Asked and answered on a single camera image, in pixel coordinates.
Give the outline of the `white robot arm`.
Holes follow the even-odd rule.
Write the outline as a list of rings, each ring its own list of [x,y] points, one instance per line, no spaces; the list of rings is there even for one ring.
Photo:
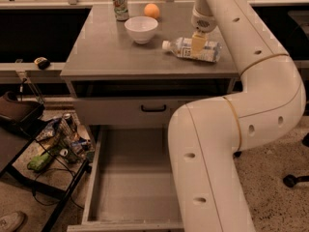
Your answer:
[[[168,127],[184,232],[255,232],[233,154],[274,141],[299,122],[306,95],[283,45],[246,0],[196,0],[232,55],[242,90],[189,102]]]

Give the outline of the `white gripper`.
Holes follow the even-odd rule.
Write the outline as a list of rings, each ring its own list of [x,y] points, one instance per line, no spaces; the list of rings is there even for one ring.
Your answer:
[[[197,29],[191,38],[191,55],[197,57],[207,41],[206,33],[213,31],[217,24],[212,15],[200,14],[196,9],[192,10],[191,23]]]

